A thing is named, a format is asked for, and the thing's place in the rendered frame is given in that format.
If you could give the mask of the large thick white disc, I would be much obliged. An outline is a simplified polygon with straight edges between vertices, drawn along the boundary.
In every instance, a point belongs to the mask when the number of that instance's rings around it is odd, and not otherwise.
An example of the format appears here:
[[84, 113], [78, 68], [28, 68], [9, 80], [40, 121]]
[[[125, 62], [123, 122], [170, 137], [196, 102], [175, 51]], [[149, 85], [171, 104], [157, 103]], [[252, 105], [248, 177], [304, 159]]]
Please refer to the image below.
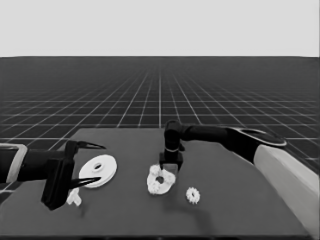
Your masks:
[[99, 177], [98, 181], [87, 184], [87, 188], [98, 188], [108, 183], [117, 172], [117, 161], [112, 155], [102, 154], [87, 161], [79, 171], [80, 178]]

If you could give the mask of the small white T-shaped piece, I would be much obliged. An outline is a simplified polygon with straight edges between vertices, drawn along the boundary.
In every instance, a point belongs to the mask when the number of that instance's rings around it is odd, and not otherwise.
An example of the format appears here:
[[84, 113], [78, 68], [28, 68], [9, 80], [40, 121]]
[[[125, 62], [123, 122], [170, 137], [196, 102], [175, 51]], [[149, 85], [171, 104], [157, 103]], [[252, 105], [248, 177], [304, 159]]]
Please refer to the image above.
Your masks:
[[79, 195], [79, 189], [78, 188], [74, 188], [68, 195], [67, 197], [67, 203], [69, 205], [71, 204], [75, 204], [76, 206], [80, 206], [82, 203], [82, 199]]

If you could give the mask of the white round carrier with pins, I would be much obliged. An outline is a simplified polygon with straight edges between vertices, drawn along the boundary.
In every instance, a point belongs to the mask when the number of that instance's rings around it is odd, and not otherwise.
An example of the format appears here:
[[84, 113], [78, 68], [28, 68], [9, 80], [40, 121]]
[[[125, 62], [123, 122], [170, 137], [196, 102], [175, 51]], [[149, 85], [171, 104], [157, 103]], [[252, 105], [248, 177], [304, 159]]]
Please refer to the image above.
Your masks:
[[162, 177], [162, 171], [159, 176], [155, 176], [150, 173], [148, 174], [148, 176], [147, 176], [147, 189], [148, 189], [148, 186], [153, 183], [158, 183], [160, 185], [158, 195], [166, 194], [171, 189], [171, 187], [175, 184], [175, 183], [174, 184], [166, 184], [164, 182], [163, 177]]

